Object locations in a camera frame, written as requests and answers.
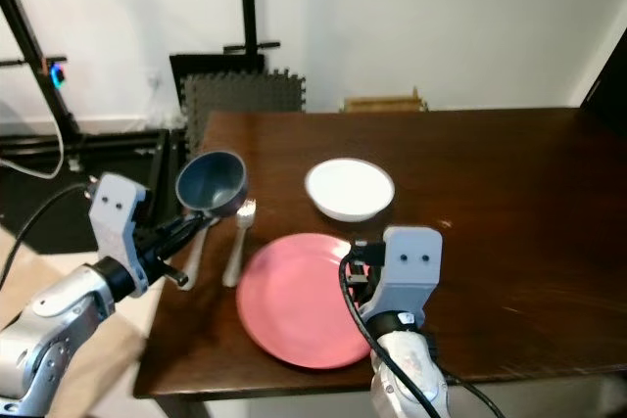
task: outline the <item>black cord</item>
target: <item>black cord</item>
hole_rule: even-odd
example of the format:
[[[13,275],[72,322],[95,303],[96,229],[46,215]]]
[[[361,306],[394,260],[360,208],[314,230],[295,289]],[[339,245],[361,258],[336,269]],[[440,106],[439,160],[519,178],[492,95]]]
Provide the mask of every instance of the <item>black cord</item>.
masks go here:
[[[411,394],[417,398],[420,404],[424,407],[424,410],[427,412],[430,418],[441,418],[436,409],[433,407],[429,399],[424,396],[424,394],[420,391],[418,386],[407,376],[403,369],[401,369],[394,359],[390,356],[388,351],[385,348],[372,338],[370,332],[368,332],[365,324],[363,323],[362,317],[360,313],[357,311],[355,304],[353,302],[353,298],[351,297],[351,292],[349,291],[348,281],[346,279],[346,266],[349,262],[349,256],[345,256],[342,261],[340,261],[340,288],[342,289],[342,295],[344,296],[344,302],[346,303],[346,307],[351,312],[353,316],[353,320],[357,324],[357,327],[360,329],[365,340],[368,342],[372,350],[376,353],[377,356],[385,363],[386,366],[390,369],[390,371],[399,378],[399,380],[403,383],[405,387],[407,387]]]
[[[87,185],[85,185],[84,183],[75,183],[73,185],[68,186],[67,188],[64,188],[60,192],[55,193],[48,201],[46,201],[43,205],[41,205],[35,211],[35,213],[28,219],[26,224],[24,224],[24,226],[18,233],[16,237],[16,242],[15,244],[13,244],[13,247],[11,248],[11,251],[9,252],[9,256],[7,256],[7,261],[5,262],[4,268],[2,269],[2,274],[0,274],[0,290],[4,286],[4,283],[7,280],[7,277],[9,276],[9,270],[11,270],[11,265],[13,264],[14,258],[16,257],[16,253],[18,252],[20,245],[24,241],[24,238],[26,237],[26,235],[28,234],[32,226],[35,224],[35,222],[37,222],[39,217],[41,217],[41,215],[46,210],[48,210],[54,203],[56,203],[58,200],[68,195],[69,193],[72,193],[77,190],[84,191],[86,189],[87,189]]]
[[[449,371],[447,371],[446,369],[443,369],[442,367],[440,367],[440,370],[442,371],[442,373],[445,376],[447,376],[447,379],[449,380],[448,382],[453,382],[454,384],[457,384],[458,386],[462,386],[467,391],[469,391],[471,394],[475,395],[477,398],[479,398],[481,401],[483,401],[488,408],[490,408],[490,410],[494,413],[494,415],[497,418],[506,418],[506,416],[499,409],[499,407],[493,401],[491,401],[490,398],[487,395],[485,395],[483,392],[481,392],[479,389],[474,387],[472,384],[469,384],[469,383],[465,382],[464,380],[460,379],[458,376],[456,376],[454,374],[451,374]]]

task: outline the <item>white bowl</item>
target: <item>white bowl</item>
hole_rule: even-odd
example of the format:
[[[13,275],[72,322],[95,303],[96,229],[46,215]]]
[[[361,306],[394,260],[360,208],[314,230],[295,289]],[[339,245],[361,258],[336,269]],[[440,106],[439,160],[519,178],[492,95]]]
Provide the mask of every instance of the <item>white bowl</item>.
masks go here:
[[[394,198],[390,175],[358,159],[319,163],[305,177],[305,189],[320,211],[344,222],[370,219]]]

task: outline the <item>blue light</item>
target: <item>blue light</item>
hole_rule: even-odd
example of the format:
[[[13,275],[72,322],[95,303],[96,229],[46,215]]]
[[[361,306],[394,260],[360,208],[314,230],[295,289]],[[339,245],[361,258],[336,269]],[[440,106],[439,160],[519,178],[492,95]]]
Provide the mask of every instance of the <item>blue light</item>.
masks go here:
[[[64,82],[63,69],[57,63],[53,64],[50,68],[50,76],[52,77],[52,83],[55,88],[60,88]]]

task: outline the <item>dark wooden table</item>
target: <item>dark wooden table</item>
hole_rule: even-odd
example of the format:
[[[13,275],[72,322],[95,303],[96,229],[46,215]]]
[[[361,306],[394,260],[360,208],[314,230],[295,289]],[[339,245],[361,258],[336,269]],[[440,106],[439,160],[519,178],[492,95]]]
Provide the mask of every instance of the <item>dark wooden table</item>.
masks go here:
[[[214,114],[205,149],[233,150],[250,171],[258,212],[246,256],[298,232],[377,239],[389,224],[440,230],[441,281],[425,328],[441,364],[462,378],[627,369],[627,143],[592,116]],[[360,224],[318,212],[304,178],[336,157],[385,168],[396,185],[393,204]],[[135,396],[155,398],[173,415],[181,397],[196,413],[193,400],[367,389],[367,360],[315,372],[253,343],[235,291],[220,285],[234,235],[234,220],[210,231],[191,292],[164,288]]]

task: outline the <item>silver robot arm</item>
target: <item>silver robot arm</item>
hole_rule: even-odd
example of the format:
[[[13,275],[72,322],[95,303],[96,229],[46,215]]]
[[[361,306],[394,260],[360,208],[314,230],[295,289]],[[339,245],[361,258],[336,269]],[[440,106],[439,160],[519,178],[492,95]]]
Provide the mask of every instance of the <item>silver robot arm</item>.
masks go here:
[[[135,219],[146,188],[106,173],[91,193],[89,218],[101,259],[38,294],[0,331],[0,416],[45,416],[73,355],[115,312],[116,302],[141,296],[164,275],[187,282],[165,260],[211,222],[191,213],[147,232],[139,243]]]
[[[447,382],[418,330],[424,323],[424,305],[440,280],[442,236],[427,227],[389,227],[383,243],[356,242],[351,253],[349,283],[368,332],[438,414],[448,418]],[[367,275],[364,265],[369,266]],[[428,416],[374,351],[371,361],[374,377],[370,396],[379,416]]]

